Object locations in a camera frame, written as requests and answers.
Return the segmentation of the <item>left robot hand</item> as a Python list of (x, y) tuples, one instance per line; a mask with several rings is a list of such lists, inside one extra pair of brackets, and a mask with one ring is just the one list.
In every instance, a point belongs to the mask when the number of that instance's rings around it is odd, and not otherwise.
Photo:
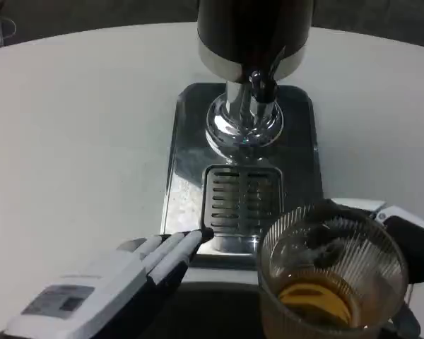
[(119, 327), (138, 335), (180, 286), (202, 229), (157, 234), (119, 245), (41, 291), (3, 330), (5, 338), (109, 338)]

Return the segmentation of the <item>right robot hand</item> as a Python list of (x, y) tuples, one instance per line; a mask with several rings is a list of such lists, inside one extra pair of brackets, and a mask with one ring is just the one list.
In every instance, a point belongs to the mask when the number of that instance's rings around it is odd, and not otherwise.
[(408, 269), (408, 283), (424, 283), (424, 220), (384, 201), (333, 198), (311, 206), (303, 222), (310, 226), (307, 248), (318, 249), (361, 234), (369, 226), (385, 229), (400, 248)]

